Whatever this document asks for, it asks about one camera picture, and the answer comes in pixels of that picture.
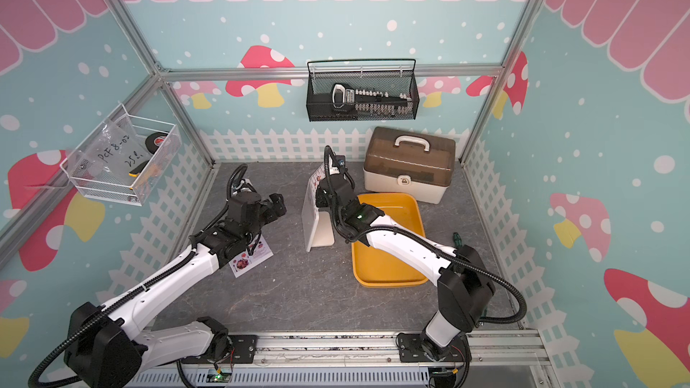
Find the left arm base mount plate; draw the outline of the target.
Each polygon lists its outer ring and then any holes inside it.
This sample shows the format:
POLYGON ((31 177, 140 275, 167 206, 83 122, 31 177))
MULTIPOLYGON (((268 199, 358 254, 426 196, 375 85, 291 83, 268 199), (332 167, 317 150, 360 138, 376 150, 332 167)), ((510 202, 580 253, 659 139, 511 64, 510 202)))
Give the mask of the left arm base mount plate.
POLYGON ((259 337, 249 334, 232 334, 228 338, 229 346, 219 359, 204 353, 201 356, 185 357, 183 364, 217 364, 219 366, 253 364, 259 337))

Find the white acrylic menu holder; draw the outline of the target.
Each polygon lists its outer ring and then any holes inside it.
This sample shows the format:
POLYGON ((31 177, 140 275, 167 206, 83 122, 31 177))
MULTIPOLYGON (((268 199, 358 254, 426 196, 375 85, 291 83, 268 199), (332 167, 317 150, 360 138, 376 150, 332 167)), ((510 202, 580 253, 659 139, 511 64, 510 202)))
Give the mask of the white acrylic menu holder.
POLYGON ((314 248, 330 247, 335 243, 330 214, 317 206, 302 208, 302 224, 305 235, 305 249, 309 253, 314 248))

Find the food menu card with photos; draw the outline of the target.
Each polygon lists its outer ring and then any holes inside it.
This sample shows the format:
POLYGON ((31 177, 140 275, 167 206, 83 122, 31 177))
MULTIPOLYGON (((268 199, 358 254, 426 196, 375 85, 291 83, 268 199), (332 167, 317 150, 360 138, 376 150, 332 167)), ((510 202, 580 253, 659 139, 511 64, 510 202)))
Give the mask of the food menu card with photos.
POLYGON ((323 165, 319 165, 314 172, 312 172, 307 181, 307 190, 305 191, 305 204, 307 204, 307 206, 316 206, 316 191, 321 180, 324 178, 325 167, 323 165))

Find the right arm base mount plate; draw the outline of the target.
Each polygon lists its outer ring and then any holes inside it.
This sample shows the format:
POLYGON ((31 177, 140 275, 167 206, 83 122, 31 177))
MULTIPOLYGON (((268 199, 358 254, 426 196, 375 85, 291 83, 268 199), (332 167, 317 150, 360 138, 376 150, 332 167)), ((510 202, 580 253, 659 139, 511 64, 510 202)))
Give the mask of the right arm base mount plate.
POLYGON ((472 361, 468 339, 465 334, 458 334, 451 343, 440 347, 424 333, 397 334, 395 345, 399 359, 403 363, 465 363, 472 361))

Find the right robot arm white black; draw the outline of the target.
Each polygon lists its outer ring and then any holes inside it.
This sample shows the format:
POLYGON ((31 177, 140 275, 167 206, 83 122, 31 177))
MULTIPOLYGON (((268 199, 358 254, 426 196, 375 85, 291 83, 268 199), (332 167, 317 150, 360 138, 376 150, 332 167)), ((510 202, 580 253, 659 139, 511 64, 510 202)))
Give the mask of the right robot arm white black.
POLYGON ((314 198, 318 208, 328 210, 332 230, 349 243, 360 242, 394 256, 437 288, 438 310, 419 340, 428 359, 442 361, 452 350, 453 341, 482 323, 512 324, 526 316, 528 305, 522 293, 505 278, 488 271, 474 248, 433 242, 400 226, 382 209, 361 202, 346 157, 335 154, 329 145, 323 151, 323 168, 325 177, 314 198), (514 314, 485 314, 498 286, 515 298, 514 314))

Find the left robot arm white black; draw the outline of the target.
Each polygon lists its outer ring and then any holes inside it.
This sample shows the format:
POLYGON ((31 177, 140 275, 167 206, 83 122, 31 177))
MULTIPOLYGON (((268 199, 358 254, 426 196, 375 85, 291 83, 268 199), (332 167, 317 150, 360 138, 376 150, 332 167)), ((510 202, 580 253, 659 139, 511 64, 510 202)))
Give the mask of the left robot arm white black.
POLYGON ((101 305, 86 303, 73 312, 68 337, 48 354, 28 379, 30 387, 123 387, 139 373, 187 357, 218 364, 235 354, 223 323, 200 317, 192 323, 153 332, 148 325, 168 305, 197 283, 226 267, 237 256, 259 247, 262 228, 287 213, 282 195, 267 198, 244 179, 237 167, 226 184, 226 202, 184 251, 151 277, 101 305), (50 383, 44 372, 59 357, 73 376, 50 383))

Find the pink dessert menu card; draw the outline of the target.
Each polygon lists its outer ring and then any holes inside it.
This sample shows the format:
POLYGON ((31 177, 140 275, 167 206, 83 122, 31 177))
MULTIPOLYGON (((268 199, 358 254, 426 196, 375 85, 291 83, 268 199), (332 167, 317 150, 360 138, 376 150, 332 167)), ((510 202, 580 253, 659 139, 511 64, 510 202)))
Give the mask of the pink dessert menu card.
POLYGON ((253 254, 249 254, 249 251, 243 251, 239 255, 235 256, 231 262, 229 262, 229 266, 231 267, 235 278, 239 278, 240 276, 243 276, 249 272, 251 269, 266 262, 266 260, 269 260, 269 258, 272 256, 273 252, 271 251, 271 248, 269 248, 265 238, 262 236, 257 242, 253 250, 253 254))

